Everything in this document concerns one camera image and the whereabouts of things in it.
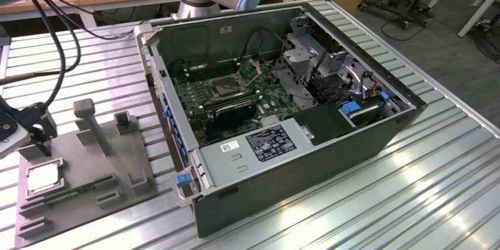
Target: floor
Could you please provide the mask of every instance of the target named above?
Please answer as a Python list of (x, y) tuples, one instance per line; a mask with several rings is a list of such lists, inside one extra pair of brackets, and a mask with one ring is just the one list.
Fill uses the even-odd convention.
[[(477, 50), (475, 34), (460, 38), (456, 34), (475, 13), (473, 0), (440, 0), (433, 9), (435, 19), (428, 28), (405, 42), (383, 35), (380, 27), (395, 14), (369, 7), (355, 17), (409, 58), (411, 61), (465, 101), (487, 119), (500, 127), (500, 64), (491, 61)], [(492, 7), (485, 18), (500, 12)], [(388, 25), (392, 37), (407, 38), (421, 29), (412, 26), (403, 30)], [(500, 46), (500, 38), (493, 38)]]

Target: metal workbench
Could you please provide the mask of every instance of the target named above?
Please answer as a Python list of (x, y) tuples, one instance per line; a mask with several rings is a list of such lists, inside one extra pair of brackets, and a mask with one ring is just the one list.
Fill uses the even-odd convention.
[[(60, 133), (76, 130), (71, 104), (91, 97), (97, 121), (137, 115), (160, 196), (33, 245), (31, 249), (488, 249), (500, 246), (500, 131), (332, 2), (311, 4), (429, 104), (383, 152), (207, 238), (175, 203), (175, 171), (133, 39), (105, 42), (79, 31), (81, 66), (67, 76), (51, 112)], [(133, 24), (97, 28), (100, 35)], [(75, 57), (68, 33), (65, 54)], [(59, 68), (48, 35), (15, 38), (1, 74)], [(56, 78), (3, 89), (13, 107), (44, 101)], [(15, 247), (15, 153), (0, 161), (0, 249)]]

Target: green circuit board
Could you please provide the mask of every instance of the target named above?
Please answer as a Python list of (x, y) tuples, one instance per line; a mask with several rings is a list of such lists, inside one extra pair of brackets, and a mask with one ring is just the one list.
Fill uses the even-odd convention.
[[(261, 128), (263, 118), (275, 116), (281, 121), (299, 111), (276, 80), (269, 62), (260, 61), (257, 64), (248, 60), (235, 73), (196, 82), (176, 77), (173, 84), (200, 147)], [(252, 101), (257, 104), (255, 116), (239, 126), (213, 129), (217, 109)]]

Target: power supply label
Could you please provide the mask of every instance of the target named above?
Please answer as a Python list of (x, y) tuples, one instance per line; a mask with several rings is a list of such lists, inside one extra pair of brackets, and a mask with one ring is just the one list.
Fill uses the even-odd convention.
[(263, 162), (297, 148), (281, 125), (248, 135), (247, 141)]

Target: cart wheel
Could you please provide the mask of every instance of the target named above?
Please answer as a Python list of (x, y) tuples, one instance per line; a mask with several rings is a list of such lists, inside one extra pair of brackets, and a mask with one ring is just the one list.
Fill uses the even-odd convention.
[(368, 7), (367, 3), (361, 2), (361, 4), (360, 4), (360, 11), (367, 10), (367, 7)]

